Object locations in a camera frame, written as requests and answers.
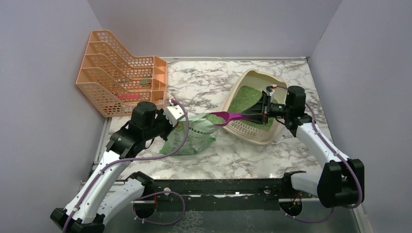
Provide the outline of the green litter bag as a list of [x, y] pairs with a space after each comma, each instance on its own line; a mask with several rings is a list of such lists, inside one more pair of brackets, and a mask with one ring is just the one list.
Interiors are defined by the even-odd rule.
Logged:
[[[206, 149], [216, 140], [214, 132], [225, 123], [222, 117], [203, 113], [189, 117], [189, 134], [184, 145], [175, 155], [195, 155]], [[182, 119], [178, 126], [169, 134], [168, 140], [159, 151], [160, 154], [169, 154], [174, 151], [186, 135], [186, 121]]]

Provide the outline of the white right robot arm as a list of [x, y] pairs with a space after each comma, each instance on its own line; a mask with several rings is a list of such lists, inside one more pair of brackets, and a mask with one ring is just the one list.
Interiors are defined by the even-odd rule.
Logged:
[[270, 118], [282, 119], [283, 125], [302, 142], [322, 168], [320, 175], [293, 172], [280, 185], [281, 193], [291, 198], [299, 191], [319, 199], [326, 208], [356, 208], [364, 200], [364, 164], [351, 159], [333, 145], [317, 126], [315, 113], [306, 113], [306, 93], [300, 86], [286, 89], [284, 104], [272, 101], [277, 85], [266, 87], [260, 99], [241, 112], [244, 120], [266, 124]]

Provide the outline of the purple plastic litter scoop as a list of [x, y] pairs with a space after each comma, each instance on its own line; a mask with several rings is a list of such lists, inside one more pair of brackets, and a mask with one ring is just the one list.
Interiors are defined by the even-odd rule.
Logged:
[[222, 123], [219, 123], [219, 124], [212, 123], [213, 125], [220, 126], [220, 127], [226, 126], [231, 121], [251, 120], [254, 118], [253, 116], [244, 116], [241, 113], [231, 113], [231, 112], [226, 112], [226, 111], [207, 113], [203, 118], [207, 119], [208, 116], [213, 116], [213, 118], [216, 118], [216, 117], [221, 118], [221, 121], [223, 120]]

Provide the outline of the beige plastic litter box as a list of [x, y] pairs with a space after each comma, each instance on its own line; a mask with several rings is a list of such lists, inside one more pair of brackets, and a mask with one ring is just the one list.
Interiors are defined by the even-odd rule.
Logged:
[[[262, 91], [267, 86], [272, 84], [276, 84], [278, 86], [275, 91], [275, 99], [273, 102], [284, 104], [287, 95], [286, 88], [289, 87], [289, 83], [287, 81], [267, 73], [259, 72], [255, 69], [245, 71], [243, 75], [234, 83], [226, 100], [223, 101], [221, 111], [228, 110], [232, 99], [242, 86], [249, 86]], [[237, 120], [229, 122], [228, 125], [223, 127], [223, 129], [241, 140], [253, 143], [255, 145], [267, 145], [274, 141], [274, 138], [279, 132], [279, 128], [282, 126], [282, 124], [274, 121], [269, 131], [263, 131]]]

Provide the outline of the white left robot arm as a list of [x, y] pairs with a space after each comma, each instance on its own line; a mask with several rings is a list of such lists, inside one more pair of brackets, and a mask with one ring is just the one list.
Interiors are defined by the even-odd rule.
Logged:
[[168, 107], [157, 109], [143, 101], [133, 109], [131, 119], [114, 132], [92, 175], [79, 193], [64, 208], [56, 208], [51, 220], [64, 233], [102, 233], [108, 221], [131, 201], [147, 199], [153, 192], [153, 178], [134, 172], [124, 187], [108, 194], [120, 174], [140, 158], [147, 141], [167, 140], [179, 121], [188, 119], [181, 103], [170, 100]]

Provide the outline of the white bag sealing clip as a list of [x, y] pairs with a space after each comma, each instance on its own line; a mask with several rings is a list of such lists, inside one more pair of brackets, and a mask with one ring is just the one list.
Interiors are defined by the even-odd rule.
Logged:
[[278, 134], [274, 138], [274, 142], [278, 143], [282, 139], [283, 136], [288, 134], [288, 132], [289, 130], [285, 126], [280, 127]]

